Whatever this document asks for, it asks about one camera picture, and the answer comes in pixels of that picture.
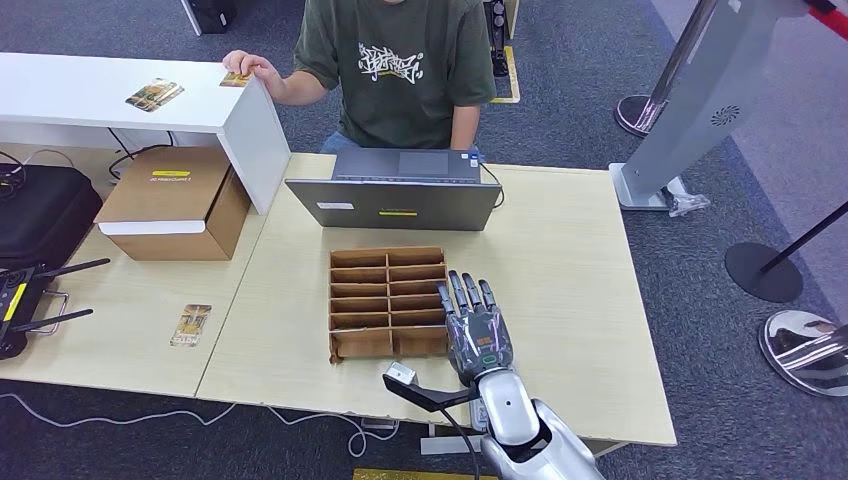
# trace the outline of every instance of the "green t-shirt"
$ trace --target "green t-shirt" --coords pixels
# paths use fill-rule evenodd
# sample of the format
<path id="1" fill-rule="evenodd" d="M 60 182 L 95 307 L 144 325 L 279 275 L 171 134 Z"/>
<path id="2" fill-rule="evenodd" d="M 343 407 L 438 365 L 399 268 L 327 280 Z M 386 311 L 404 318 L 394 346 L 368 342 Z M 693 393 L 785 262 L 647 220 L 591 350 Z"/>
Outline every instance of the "green t-shirt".
<path id="1" fill-rule="evenodd" d="M 363 147 L 448 148 L 454 106 L 495 96 L 482 0 L 306 0 L 294 65 L 341 81 Z"/>

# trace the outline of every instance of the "card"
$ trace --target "card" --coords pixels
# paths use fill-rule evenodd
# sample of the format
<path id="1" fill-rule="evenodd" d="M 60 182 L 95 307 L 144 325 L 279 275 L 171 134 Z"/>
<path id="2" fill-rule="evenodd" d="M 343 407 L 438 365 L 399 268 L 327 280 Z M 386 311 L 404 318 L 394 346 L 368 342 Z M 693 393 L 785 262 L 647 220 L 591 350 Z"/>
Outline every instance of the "card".
<path id="1" fill-rule="evenodd" d="M 180 315 L 177 329 L 171 337 L 171 346 L 196 346 L 210 313 L 212 313 L 212 305 L 186 305 Z"/>
<path id="2" fill-rule="evenodd" d="M 176 97 L 177 95 L 179 95 L 179 94 L 183 93 L 184 91 L 185 91 L 185 89 L 184 89 L 183 87 L 179 87 L 179 86 L 178 86 L 177 88 L 175 88 L 175 89 L 173 89 L 173 90 L 171 90 L 171 91 L 167 92 L 167 93 L 166 93 L 163 97 L 161 97 L 161 98 L 159 98 L 159 99 L 155 100 L 155 101 L 153 102 L 153 104 L 149 107 L 149 109 L 147 109 L 147 110 L 145 110 L 145 111 L 146 111 L 146 112 L 153 112 L 153 111 L 155 111 L 157 108 L 159 108 L 159 107 L 161 107 L 161 106 L 165 105 L 166 103 L 170 102 L 171 100 L 173 100 L 173 99 L 174 99 L 174 97 Z"/>
<path id="3" fill-rule="evenodd" d="M 245 85 L 247 85 L 247 81 L 250 80 L 251 75 L 253 74 L 248 73 L 247 75 L 241 75 L 238 73 L 229 72 L 224 77 L 224 79 L 221 80 L 221 83 L 219 85 L 222 87 L 244 87 Z"/>
<path id="4" fill-rule="evenodd" d="M 174 82 L 156 78 L 126 100 L 126 102 L 145 112 L 152 112 L 183 92 L 183 88 Z"/>

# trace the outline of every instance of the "wooden table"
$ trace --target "wooden table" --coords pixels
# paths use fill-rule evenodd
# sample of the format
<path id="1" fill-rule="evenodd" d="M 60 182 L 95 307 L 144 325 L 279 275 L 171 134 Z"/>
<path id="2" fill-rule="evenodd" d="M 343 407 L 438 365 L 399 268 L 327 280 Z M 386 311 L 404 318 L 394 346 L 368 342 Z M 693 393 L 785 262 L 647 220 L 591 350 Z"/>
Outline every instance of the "wooden table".
<path id="1" fill-rule="evenodd" d="M 21 160 L 38 148 L 0 144 Z M 101 196 L 109 194 L 106 167 L 120 154 L 61 150 Z M 51 153 L 32 163 L 67 166 Z M 94 314 L 61 324 L 49 337 L 30 334 L 20 356 L 0 362 L 0 378 L 194 396 L 264 221 L 255 211 L 247 216 L 229 262 L 135 262 L 93 228 L 70 263 L 102 257 L 112 263 L 59 277 L 54 285 L 70 293 L 69 312 L 93 308 Z M 58 301 L 52 303 L 55 315 Z M 189 303 L 212 305 L 212 314 L 196 347 L 172 347 L 171 335 Z"/>
<path id="2" fill-rule="evenodd" d="M 289 178 L 328 178 L 333 157 L 295 154 Z M 487 279 L 518 372 L 597 450 L 673 445 L 618 202 L 604 171 L 491 166 L 506 202 L 486 230 L 321 228 L 285 186 L 272 205 L 197 396 L 312 411 L 443 422 L 386 391 L 392 359 L 328 361 L 328 253 L 437 245 L 451 268 Z M 424 386 L 459 387 L 443 357 L 404 358 Z M 457 407 L 461 423 L 467 408 Z"/>

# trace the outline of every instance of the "person's hand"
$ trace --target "person's hand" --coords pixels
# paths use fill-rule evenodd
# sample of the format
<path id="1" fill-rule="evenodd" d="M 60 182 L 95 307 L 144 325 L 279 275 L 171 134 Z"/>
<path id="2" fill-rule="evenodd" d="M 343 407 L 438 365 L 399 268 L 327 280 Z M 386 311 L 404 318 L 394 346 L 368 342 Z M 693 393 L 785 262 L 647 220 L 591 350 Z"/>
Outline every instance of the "person's hand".
<path id="1" fill-rule="evenodd" d="M 274 65 L 265 57 L 251 55 L 242 50 L 233 50 L 222 61 L 228 72 L 249 75 L 253 73 L 262 80 L 272 97 L 280 98 L 285 86 L 283 78 Z"/>

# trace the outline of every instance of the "cardboard divider tray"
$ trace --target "cardboard divider tray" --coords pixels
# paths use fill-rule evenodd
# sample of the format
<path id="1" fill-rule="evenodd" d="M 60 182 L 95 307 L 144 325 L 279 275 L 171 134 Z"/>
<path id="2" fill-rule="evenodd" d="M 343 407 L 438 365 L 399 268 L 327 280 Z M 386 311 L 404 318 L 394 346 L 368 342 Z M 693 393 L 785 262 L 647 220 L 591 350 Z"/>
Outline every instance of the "cardboard divider tray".
<path id="1" fill-rule="evenodd" d="M 330 362 L 447 352 L 438 283 L 447 281 L 439 247 L 330 252 Z"/>

